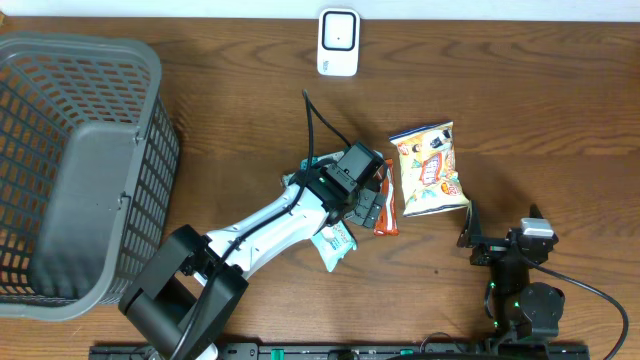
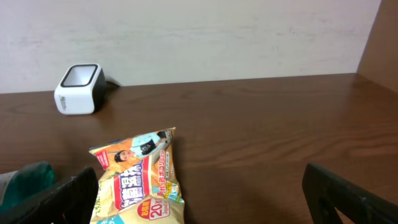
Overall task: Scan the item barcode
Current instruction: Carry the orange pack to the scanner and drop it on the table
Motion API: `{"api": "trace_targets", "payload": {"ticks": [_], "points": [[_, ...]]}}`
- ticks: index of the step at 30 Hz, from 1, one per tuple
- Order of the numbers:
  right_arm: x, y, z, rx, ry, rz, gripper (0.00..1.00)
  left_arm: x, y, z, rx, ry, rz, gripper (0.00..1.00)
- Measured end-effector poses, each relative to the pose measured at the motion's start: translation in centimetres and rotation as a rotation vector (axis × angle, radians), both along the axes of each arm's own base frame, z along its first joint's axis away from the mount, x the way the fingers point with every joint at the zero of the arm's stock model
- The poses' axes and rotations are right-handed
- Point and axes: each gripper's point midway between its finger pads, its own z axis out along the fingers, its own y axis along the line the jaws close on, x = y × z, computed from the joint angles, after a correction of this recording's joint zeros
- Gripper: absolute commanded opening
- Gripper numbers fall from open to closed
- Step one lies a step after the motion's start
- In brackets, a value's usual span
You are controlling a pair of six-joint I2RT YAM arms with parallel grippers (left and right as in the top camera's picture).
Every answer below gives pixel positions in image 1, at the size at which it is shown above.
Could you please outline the red snack bar wrapper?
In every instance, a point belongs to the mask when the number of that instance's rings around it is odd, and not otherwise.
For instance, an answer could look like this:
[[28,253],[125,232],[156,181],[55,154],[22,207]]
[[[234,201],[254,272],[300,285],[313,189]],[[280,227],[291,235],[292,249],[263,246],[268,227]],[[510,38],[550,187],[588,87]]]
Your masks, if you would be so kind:
[[393,160],[386,159],[385,178],[381,182],[380,193],[385,196],[378,219],[375,223],[373,233],[376,236],[397,236],[397,227],[394,195]]

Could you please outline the light blue candy packet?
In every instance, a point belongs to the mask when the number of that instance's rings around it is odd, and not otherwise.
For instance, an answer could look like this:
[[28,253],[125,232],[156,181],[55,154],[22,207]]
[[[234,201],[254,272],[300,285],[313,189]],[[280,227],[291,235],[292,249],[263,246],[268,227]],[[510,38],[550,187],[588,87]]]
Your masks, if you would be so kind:
[[356,239],[343,221],[331,227],[324,227],[311,237],[311,242],[318,250],[329,273],[349,251],[357,249]]

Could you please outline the teal mouthwash bottle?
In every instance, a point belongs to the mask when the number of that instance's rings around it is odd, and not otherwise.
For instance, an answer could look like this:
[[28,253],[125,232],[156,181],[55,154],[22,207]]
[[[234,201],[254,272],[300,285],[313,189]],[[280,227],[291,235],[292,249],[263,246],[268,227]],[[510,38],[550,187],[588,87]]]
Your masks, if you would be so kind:
[[[341,150],[338,152],[328,153],[322,156],[314,156],[311,160],[311,165],[314,166],[317,163],[320,163],[322,166],[325,166],[332,162],[338,162],[345,154],[346,154],[346,150]],[[307,163],[308,163],[308,159],[307,158],[303,159],[300,162],[299,171],[305,171],[307,168]],[[286,188],[289,185],[290,180],[293,178],[293,176],[296,173],[297,173],[297,170],[295,170],[293,173],[285,174],[281,177],[280,183],[283,188]]]

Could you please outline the yellow snack chips bag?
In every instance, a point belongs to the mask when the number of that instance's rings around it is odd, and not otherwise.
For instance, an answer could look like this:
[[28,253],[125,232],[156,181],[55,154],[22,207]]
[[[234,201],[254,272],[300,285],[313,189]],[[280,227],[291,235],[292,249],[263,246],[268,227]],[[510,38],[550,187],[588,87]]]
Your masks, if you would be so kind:
[[404,217],[468,206],[456,170],[452,121],[410,129],[389,141],[399,153]]

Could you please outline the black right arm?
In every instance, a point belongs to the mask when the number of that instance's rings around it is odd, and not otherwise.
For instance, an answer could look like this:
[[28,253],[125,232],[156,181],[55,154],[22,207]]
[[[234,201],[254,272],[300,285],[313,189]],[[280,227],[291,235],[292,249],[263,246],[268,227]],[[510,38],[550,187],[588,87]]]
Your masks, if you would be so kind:
[[499,340],[544,341],[558,335],[564,293],[530,280],[530,269],[546,262],[557,243],[550,222],[535,205],[519,226],[510,228],[501,238],[485,235],[476,205],[468,205],[457,246],[472,250],[471,265],[490,269],[485,312],[494,320]]

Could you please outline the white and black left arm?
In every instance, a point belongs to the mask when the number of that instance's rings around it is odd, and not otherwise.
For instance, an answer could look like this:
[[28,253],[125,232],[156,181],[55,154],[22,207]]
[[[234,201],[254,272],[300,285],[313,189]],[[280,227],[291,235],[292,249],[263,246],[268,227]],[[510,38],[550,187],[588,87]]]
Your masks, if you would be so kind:
[[249,278],[290,246],[356,215],[374,226],[387,164],[357,142],[338,159],[309,160],[283,194],[244,220],[199,234],[184,225],[122,296],[120,312],[162,359],[218,359],[215,342]]

